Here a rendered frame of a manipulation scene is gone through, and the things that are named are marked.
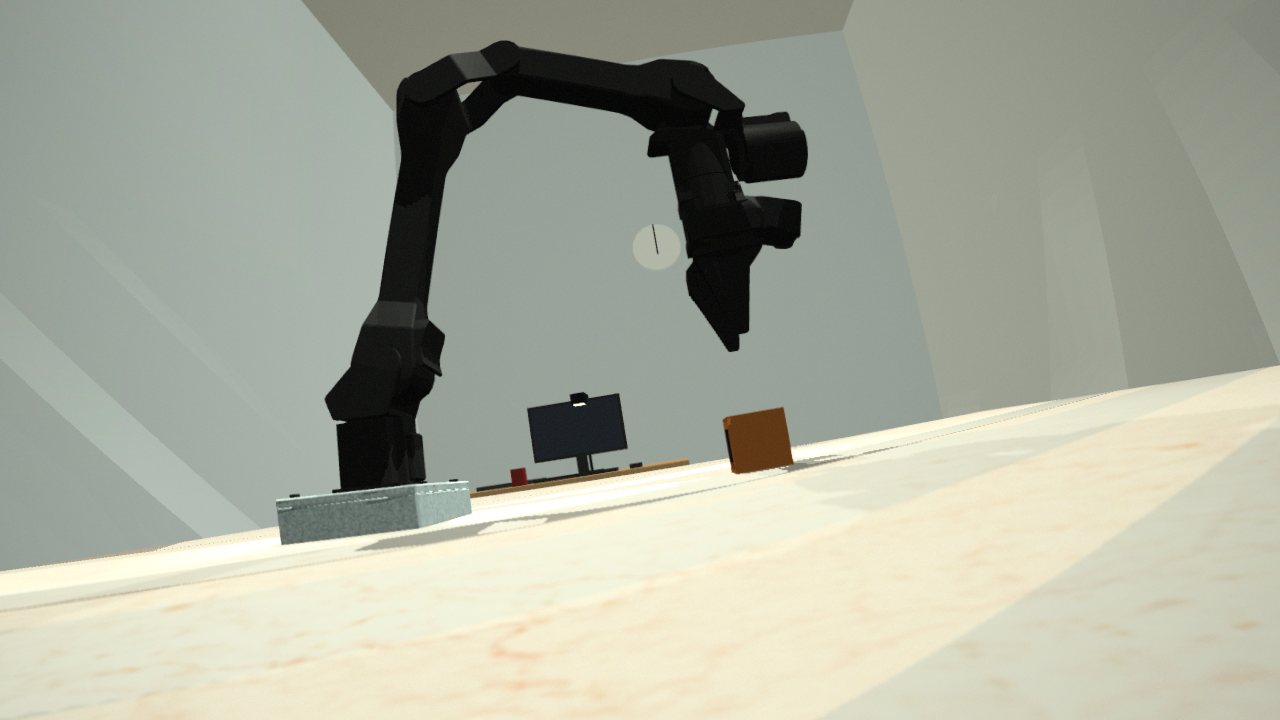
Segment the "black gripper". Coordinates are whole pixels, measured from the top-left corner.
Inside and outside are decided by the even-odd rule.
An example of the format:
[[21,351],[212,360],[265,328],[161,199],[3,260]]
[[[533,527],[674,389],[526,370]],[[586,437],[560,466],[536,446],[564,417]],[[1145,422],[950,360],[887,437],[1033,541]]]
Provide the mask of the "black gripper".
[[710,173],[684,181],[676,190],[692,258],[686,272],[689,296],[730,352],[739,351],[739,334],[749,331],[750,266],[767,228],[762,206],[750,199],[733,201],[736,184],[732,176]]

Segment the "orange block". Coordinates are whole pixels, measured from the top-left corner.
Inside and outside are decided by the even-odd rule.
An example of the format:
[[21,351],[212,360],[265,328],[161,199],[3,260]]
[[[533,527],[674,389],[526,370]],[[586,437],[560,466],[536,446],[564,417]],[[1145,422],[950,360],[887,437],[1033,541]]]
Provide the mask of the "orange block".
[[794,464],[785,407],[727,416],[723,423],[733,474]]

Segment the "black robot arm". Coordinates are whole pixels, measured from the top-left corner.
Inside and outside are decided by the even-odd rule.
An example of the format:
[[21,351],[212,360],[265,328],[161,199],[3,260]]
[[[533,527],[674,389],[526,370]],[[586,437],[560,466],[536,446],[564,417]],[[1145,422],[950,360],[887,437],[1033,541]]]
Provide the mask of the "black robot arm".
[[[461,102],[457,88],[477,81]],[[618,64],[500,40],[404,77],[396,94],[401,170],[380,293],[349,369],[325,396],[332,419],[346,421],[337,424],[340,489],[332,493],[428,484],[415,418],[442,377],[445,334],[428,319],[428,295],[445,174],[465,136],[516,96],[616,111],[655,131],[646,155],[669,158],[675,193],[710,173],[749,184],[806,170],[806,137],[788,111],[742,117],[745,102],[692,60]]]

